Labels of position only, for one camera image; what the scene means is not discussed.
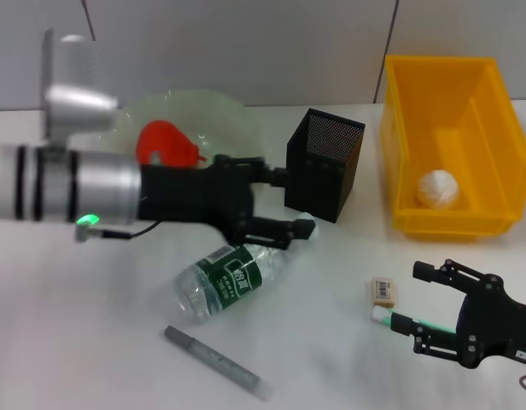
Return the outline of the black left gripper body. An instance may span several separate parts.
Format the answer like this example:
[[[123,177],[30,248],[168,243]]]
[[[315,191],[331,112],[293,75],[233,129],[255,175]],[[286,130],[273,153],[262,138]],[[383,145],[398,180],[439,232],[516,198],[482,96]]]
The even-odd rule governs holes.
[[[253,165],[226,155],[202,169],[142,165],[138,218],[204,224],[240,240],[254,216]]]

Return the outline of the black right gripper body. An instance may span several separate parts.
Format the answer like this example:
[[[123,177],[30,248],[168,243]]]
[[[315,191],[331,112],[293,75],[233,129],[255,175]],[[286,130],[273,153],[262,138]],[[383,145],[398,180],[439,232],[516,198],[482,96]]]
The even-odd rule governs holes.
[[[490,356],[526,365],[526,305],[507,295],[502,278],[487,274],[466,293],[456,337],[463,367],[475,369]]]

